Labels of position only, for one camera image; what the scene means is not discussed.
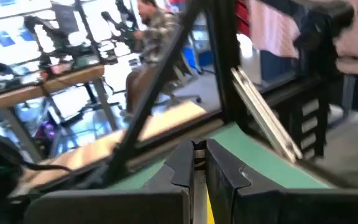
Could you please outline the white container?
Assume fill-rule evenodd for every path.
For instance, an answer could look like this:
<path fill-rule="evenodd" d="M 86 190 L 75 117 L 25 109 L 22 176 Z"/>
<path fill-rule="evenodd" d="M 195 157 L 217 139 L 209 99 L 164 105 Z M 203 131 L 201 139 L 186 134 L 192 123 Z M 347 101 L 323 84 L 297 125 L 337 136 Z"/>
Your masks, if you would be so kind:
<path fill-rule="evenodd" d="M 262 83 L 260 72 L 259 50 L 254 48 L 252 41 L 244 34 L 237 34 L 240 48 L 241 67 L 254 84 Z"/>

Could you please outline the black slotted rack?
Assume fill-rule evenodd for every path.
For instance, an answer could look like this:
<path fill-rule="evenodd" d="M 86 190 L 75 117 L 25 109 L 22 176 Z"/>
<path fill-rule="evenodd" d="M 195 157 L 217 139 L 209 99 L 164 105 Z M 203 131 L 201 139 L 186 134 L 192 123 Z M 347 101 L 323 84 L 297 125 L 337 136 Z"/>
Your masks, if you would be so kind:
<path fill-rule="evenodd" d="M 329 94 L 324 80 L 299 78 L 276 84 L 262 96 L 302 153 L 323 157 L 328 127 Z"/>

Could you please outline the person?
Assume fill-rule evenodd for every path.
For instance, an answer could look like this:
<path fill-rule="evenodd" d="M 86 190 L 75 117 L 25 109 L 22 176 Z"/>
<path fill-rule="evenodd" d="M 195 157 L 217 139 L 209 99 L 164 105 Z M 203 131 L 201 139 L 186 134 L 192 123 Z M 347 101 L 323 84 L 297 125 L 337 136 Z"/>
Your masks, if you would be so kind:
<path fill-rule="evenodd" d="M 121 116 L 132 117 L 138 102 L 155 77 L 158 63 L 163 59 L 164 48 L 178 27 L 177 16 L 157 6 L 155 0 L 137 0 L 137 8 L 144 30 L 135 30 L 134 37 L 140 42 L 141 64 L 126 78 L 126 108 Z"/>

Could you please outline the black metal table frame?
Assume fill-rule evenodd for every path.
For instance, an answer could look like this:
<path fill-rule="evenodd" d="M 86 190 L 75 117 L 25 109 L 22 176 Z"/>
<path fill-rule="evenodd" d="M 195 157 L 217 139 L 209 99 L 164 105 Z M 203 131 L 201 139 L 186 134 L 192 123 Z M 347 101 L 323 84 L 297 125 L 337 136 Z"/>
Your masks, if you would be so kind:
<path fill-rule="evenodd" d="M 158 98 L 168 75 L 173 70 L 173 64 L 178 60 L 181 48 L 187 35 L 193 28 L 194 21 L 200 13 L 205 13 L 211 48 L 213 65 L 217 81 L 220 107 L 195 118 L 176 124 L 160 134 L 153 134 L 144 140 L 139 136 L 146 131 L 145 124 L 153 119 L 151 115 L 155 100 Z M 227 125 L 235 120 L 231 111 L 230 96 L 233 94 L 230 68 L 238 60 L 238 46 L 231 44 L 236 39 L 234 22 L 234 0 L 190 0 L 181 16 L 179 27 L 173 33 L 166 47 L 162 61 L 157 65 L 153 79 L 145 93 L 141 96 L 135 109 L 133 120 L 130 122 L 121 141 L 111 148 L 111 154 L 104 162 L 104 172 L 100 176 L 103 187 L 109 187 L 131 175 L 128 162 L 150 154 L 157 157 L 157 148 L 178 138 L 191 130 L 218 122 L 219 126 Z"/>

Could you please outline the blue bin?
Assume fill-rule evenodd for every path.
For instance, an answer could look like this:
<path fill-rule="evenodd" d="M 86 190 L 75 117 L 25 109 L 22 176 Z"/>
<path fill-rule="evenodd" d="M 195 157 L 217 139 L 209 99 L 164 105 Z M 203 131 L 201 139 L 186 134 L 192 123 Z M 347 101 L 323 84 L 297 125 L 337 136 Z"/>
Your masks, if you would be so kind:
<path fill-rule="evenodd" d="M 185 47 L 182 50 L 188 64 L 196 68 L 195 56 L 193 51 L 189 47 Z M 211 65 L 213 63 L 213 53 L 210 50 L 201 52 L 198 54 L 198 62 L 201 67 Z"/>

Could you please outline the wooden workbench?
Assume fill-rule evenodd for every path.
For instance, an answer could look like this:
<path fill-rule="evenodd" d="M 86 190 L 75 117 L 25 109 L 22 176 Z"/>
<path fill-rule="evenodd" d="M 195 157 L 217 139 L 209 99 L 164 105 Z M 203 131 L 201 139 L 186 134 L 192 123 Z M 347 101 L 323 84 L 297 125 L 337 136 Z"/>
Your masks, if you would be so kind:
<path fill-rule="evenodd" d="M 30 158 L 34 162 L 41 161 L 44 156 L 40 149 L 35 144 L 32 136 L 26 130 L 21 120 L 17 117 L 13 106 L 22 103 L 27 100 L 39 98 L 46 93 L 53 93 L 58 90 L 64 90 L 69 86 L 73 86 L 77 83 L 93 82 L 94 88 L 98 94 L 98 99 L 101 103 L 101 108 L 106 115 L 106 118 L 110 124 L 111 129 L 117 129 L 115 122 L 116 117 L 111 111 L 111 106 L 108 103 L 106 96 L 106 90 L 102 83 L 102 77 L 104 75 L 104 65 L 95 65 L 84 70 L 69 73 L 66 75 L 60 75 L 57 78 L 48 80 L 44 83 L 36 83 L 33 85 L 27 85 L 18 90 L 10 91 L 0 95 L 0 113 L 4 115 L 8 123 L 11 125 L 12 132 L 19 140 L 19 144 L 23 150 L 27 151 Z"/>

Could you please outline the grey crayon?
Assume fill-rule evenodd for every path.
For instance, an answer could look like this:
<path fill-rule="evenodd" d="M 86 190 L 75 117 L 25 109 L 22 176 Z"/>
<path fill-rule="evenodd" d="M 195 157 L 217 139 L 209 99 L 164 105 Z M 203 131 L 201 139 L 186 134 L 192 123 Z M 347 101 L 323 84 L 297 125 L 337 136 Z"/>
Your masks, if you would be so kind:
<path fill-rule="evenodd" d="M 204 176 L 205 150 L 195 150 L 193 224 L 207 224 L 207 186 Z"/>

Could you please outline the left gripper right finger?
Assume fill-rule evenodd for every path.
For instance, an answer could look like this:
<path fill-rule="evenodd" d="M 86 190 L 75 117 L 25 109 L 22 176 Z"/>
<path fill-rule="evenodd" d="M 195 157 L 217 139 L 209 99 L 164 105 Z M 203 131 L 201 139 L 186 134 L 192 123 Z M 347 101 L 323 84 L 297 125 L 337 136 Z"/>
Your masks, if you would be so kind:
<path fill-rule="evenodd" d="M 285 188 L 214 139 L 206 183 L 215 224 L 358 224 L 358 190 Z"/>

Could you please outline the aluminium extrusion bars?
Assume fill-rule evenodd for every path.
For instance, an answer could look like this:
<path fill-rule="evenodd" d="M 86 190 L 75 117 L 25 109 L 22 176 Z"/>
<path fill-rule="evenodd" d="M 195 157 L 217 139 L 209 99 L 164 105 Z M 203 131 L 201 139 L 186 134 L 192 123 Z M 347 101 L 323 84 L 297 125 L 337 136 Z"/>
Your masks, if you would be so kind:
<path fill-rule="evenodd" d="M 288 161 L 303 158 L 298 146 L 241 67 L 231 68 L 233 84 L 273 149 Z"/>

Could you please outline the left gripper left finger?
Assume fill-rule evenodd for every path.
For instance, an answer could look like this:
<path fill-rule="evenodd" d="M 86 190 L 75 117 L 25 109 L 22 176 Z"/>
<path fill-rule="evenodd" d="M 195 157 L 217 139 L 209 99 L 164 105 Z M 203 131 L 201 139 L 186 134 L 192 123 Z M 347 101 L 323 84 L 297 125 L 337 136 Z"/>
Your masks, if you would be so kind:
<path fill-rule="evenodd" d="M 62 190 L 32 202 L 25 224 L 193 224 L 194 144 L 183 141 L 137 190 Z"/>

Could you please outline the green table mat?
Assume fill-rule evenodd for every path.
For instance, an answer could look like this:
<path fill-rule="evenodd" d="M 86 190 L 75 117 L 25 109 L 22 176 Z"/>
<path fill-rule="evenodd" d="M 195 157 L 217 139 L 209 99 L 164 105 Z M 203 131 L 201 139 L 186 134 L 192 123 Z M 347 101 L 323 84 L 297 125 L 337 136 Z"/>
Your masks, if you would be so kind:
<path fill-rule="evenodd" d="M 294 189 L 328 189 L 330 184 L 310 172 L 283 160 L 273 151 L 243 133 L 236 124 L 219 128 L 202 136 L 189 135 L 184 139 L 212 138 L 251 168 L 276 183 Z"/>

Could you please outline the pink cloth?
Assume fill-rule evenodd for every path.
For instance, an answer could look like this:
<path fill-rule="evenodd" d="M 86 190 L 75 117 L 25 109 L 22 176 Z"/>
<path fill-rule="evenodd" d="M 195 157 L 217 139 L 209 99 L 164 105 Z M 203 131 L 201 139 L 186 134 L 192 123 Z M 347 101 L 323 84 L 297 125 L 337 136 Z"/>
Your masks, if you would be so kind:
<path fill-rule="evenodd" d="M 355 9 L 351 27 L 334 41 L 344 73 L 358 74 L 358 0 L 345 0 Z M 279 57 L 298 58 L 292 41 L 300 33 L 295 21 L 259 0 L 249 0 L 250 39 L 259 50 Z"/>

